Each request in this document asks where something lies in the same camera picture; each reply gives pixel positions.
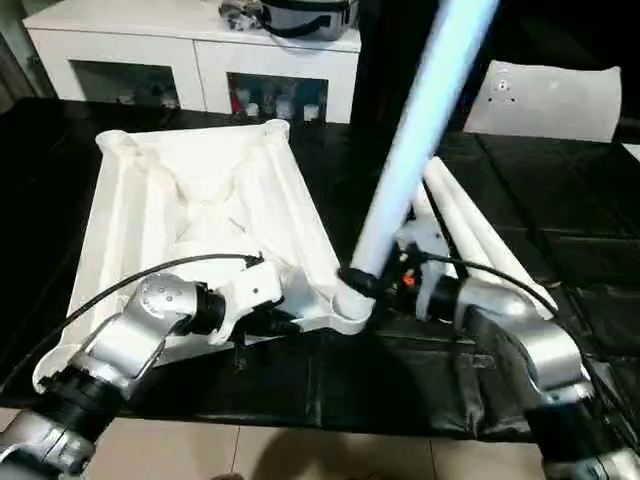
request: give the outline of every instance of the white chair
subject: white chair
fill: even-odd
[[[611,142],[620,67],[579,71],[492,61],[465,132]]]

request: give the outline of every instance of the beige floor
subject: beige floor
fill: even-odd
[[[0,430],[14,412],[0,409]],[[535,446],[118,419],[89,480],[541,480]]]

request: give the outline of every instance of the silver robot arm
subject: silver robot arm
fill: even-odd
[[[268,262],[216,291],[171,274],[145,278],[124,310],[103,322],[49,379],[34,407],[18,413],[0,434],[0,478],[81,474],[99,436],[157,361],[169,335],[198,333],[212,344],[224,343],[241,317],[281,297]]]
[[[491,352],[540,447],[549,479],[640,480],[640,461],[599,418],[580,350],[557,324],[510,288],[442,276],[431,315]]]

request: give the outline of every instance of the white countertop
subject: white countertop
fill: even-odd
[[[72,30],[360,52],[360,33],[333,42],[284,39],[263,30],[227,29],[215,0],[65,0],[24,21],[28,29]]]

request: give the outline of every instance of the light blue tube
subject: light blue tube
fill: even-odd
[[[499,0],[447,0],[422,52],[351,266],[379,276]]]

